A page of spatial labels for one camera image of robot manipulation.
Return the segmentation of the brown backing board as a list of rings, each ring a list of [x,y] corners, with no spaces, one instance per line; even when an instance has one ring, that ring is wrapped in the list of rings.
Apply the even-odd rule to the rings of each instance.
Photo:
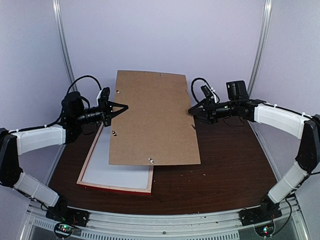
[[[111,165],[201,163],[185,75],[119,70],[114,100],[128,110],[111,123]]]

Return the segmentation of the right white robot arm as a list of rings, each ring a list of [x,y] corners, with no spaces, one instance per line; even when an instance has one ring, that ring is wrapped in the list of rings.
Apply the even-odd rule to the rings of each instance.
[[[268,220],[276,205],[298,189],[320,163],[320,116],[299,113],[264,100],[251,99],[243,80],[226,83],[228,101],[222,102],[208,83],[201,86],[203,100],[197,100],[188,113],[196,120],[215,124],[219,119],[243,118],[284,131],[298,140],[300,145],[295,162],[282,179],[274,185],[257,210],[259,220]]]

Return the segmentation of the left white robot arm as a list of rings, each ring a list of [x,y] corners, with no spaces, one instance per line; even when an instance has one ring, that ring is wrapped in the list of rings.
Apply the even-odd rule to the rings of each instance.
[[[128,105],[109,100],[108,87],[99,91],[97,106],[84,106],[88,100],[80,92],[67,93],[61,101],[61,115],[56,123],[26,129],[0,130],[0,184],[15,189],[52,208],[61,222],[72,218],[72,211],[61,203],[62,197],[53,189],[25,173],[19,157],[25,153],[51,146],[75,142],[90,124],[109,127],[112,119],[128,110]]]

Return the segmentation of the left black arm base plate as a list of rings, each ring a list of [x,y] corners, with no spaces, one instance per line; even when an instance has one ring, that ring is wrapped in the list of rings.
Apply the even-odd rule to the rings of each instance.
[[[47,210],[45,217],[57,222],[68,224],[70,226],[86,227],[90,217],[90,213],[85,210],[68,207],[67,212],[64,216],[60,216],[49,209]]]

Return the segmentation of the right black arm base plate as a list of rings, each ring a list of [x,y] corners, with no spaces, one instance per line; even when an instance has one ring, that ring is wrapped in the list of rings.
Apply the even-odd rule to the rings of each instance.
[[[262,206],[243,208],[238,214],[242,226],[260,224],[282,216],[282,212],[278,207],[275,209],[266,209]]]

